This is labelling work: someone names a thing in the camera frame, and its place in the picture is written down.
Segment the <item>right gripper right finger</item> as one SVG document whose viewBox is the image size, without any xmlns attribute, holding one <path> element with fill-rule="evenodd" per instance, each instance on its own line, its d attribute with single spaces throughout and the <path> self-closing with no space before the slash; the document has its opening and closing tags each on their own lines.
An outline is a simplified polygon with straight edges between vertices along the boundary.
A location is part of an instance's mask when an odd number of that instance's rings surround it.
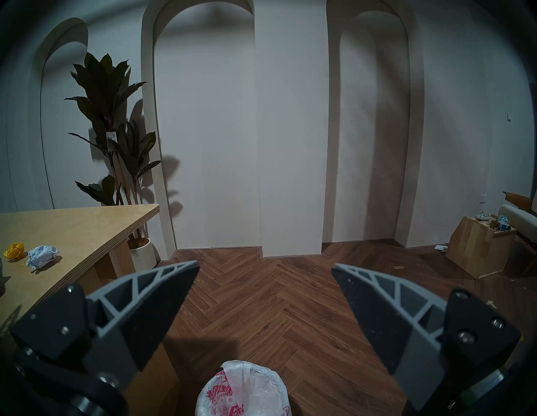
<svg viewBox="0 0 537 416">
<path fill-rule="evenodd" d="M 492 411 L 516 372 L 520 332 L 463 288 L 448 301 L 407 279 L 335 264 L 362 332 L 404 392 L 404 411 Z"/>
</svg>

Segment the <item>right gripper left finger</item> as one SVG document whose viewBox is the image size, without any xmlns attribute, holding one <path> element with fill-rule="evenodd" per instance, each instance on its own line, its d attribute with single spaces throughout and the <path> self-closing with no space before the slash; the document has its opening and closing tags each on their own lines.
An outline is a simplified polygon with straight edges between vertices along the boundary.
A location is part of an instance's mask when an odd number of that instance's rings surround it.
<svg viewBox="0 0 537 416">
<path fill-rule="evenodd" d="M 17 345 L 39 359 L 126 388 L 167 334 L 200 266 L 148 269 L 84 295 L 72 284 L 37 304 L 11 327 Z"/>
</svg>

